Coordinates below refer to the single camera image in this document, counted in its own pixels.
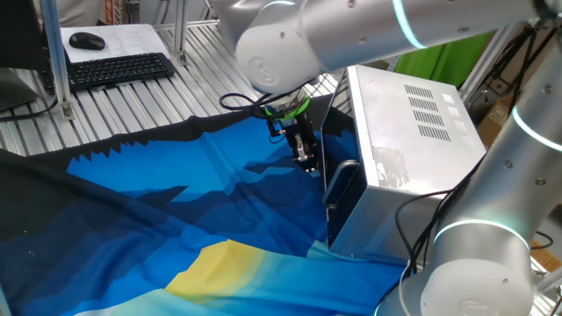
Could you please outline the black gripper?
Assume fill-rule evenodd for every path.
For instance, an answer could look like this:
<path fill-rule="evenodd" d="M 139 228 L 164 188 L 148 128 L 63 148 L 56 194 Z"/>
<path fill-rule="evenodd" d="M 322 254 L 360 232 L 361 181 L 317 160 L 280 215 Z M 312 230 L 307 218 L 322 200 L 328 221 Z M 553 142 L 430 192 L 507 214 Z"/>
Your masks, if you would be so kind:
<path fill-rule="evenodd" d="M 281 125 L 292 149 L 293 160 L 306 172 L 316 171 L 320 164 L 316 137 L 307 113 L 304 111 L 295 118 L 282 120 Z"/>

